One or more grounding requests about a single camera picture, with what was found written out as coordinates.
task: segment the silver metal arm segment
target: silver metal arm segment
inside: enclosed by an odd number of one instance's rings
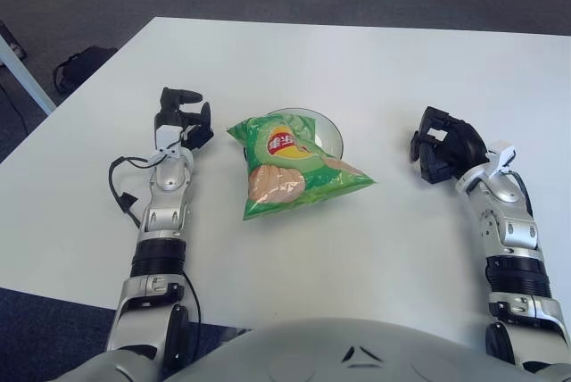
[[[188,294],[182,270],[182,234],[191,198],[193,156],[182,148],[181,127],[156,131],[160,161],[150,181],[151,202],[141,220],[130,278],[123,283],[107,351],[126,349],[152,360],[157,371],[175,370],[188,350]]]
[[[508,168],[515,155],[513,145],[493,144],[490,161],[466,172],[456,189],[468,198],[484,241],[489,308],[497,319],[486,333],[489,352],[535,371],[541,363],[571,363],[571,350],[559,302],[551,298],[529,196]]]

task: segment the green chip bag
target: green chip bag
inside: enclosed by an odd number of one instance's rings
[[[360,170],[315,144],[315,120],[269,114],[238,123],[228,133],[245,147],[248,200],[244,220],[370,186]]]

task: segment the wire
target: wire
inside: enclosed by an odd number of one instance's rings
[[[506,174],[511,175],[514,178],[514,180],[517,182],[517,185],[519,186],[521,192],[524,194],[525,197],[525,207],[527,209],[527,213],[533,217],[534,210],[532,208],[532,201],[529,198],[529,194],[527,193],[527,188],[525,187],[524,180],[522,180],[521,176],[514,170],[509,170],[508,172],[506,172]]]
[[[26,137],[27,137],[29,135],[29,131],[28,131],[28,126],[26,125],[26,120],[24,119],[24,116],[22,115],[20,110],[18,110],[18,108],[16,107],[16,104],[14,104],[14,101],[11,99],[8,92],[6,92],[6,89],[4,89],[4,86],[2,86],[1,84],[0,84],[0,90],[2,90],[4,95],[6,95],[6,99],[8,100],[8,104],[12,107],[12,109],[16,112],[16,114],[18,114],[18,117],[20,118],[21,126],[24,128],[24,132],[26,132]]]
[[[198,295],[196,290],[194,290],[193,283],[190,282],[190,278],[186,275],[186,272],[182,271],[183,276],[190,287],[190,291],[193,293],[194,302],[196,303],[196,311],[198,312],[198,327],[196,328],[196,344],[194,346],[193,362],[198,358],[198,350],[200,349],[200,331],[201,325],[203,324],[203,313],[200,310],[200,302],[198,301]]]
[[[178,140],[170,143],[169,145],[167,145],[167,148],[171,148],[172,146],[180,143],[182,139],[182,134],[180,134],[180,136],[178,137]],[[133,223],[135,224],[135,226],[137,228],[141,227],[141,221],[139,221],[139,219],[137,218],[137,216],[131,211],[129,206],[126,206],[122,201],[121,198],[119,196],[119,194],[117,193],[117,190],[115,189],[115,186],[113,185],[113,172],[115,171],[115,168],[117,168],[119,165],[121,165],[124,162],[129,162],[131,165],[133,165],[135,168],[138,168],[140,170],[148,170],[149,168],[153,168],[157,165],[159,165],[162,161],[164,161],[167,158],[167,155],[163,155],[161,159],[159,159],[157,162],[152,163],[150,165],[137,165],[136,163],[134,163],[133,161],[136,162],[142,162],[142,163],[148,163],[149,161],[147,159],[144,159],[143,157],[136,157],[136,156],[121,156],[118,157],[117,159],[115,159],[111,165],[109,165],[109,173],[107,176],[107,180],[109,182],[109,188],[111,190],[111,193],[113,195],[113,198],[115,198],[115,202],[117,203],[117,205],[121,208],[121,210],[123,212],[125,212],[132,220]]]

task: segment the robot forearm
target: robot forearm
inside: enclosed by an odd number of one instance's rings
[[[440,141],[431,129],[444,130]],[[436,183],[452,177],[474,212],[483,241],[485,276],[492,292],[489,309],[497,321],[486,330],[490,355],[536,372],[552,363],[571,363],[569,337],[559,303],[551,298],[538,229],[523,180],[509,170],[513,145],[489,149],[477,132],[428,107],[411,143],[420,158],[423,179]]]
[[[195,92],[163,89],[155,117],[156,149],[145,166],[153,167],[151,202],[139,223],[130,276],[106,348],[141,354],[158,371],[181,368],[189,355],[189,315],[182,303],[194,293],[184,273],[194,170],[190,150],[205,144],[212,132],[208,104],[200,114],[181,112],[179,106],[201,100]]]

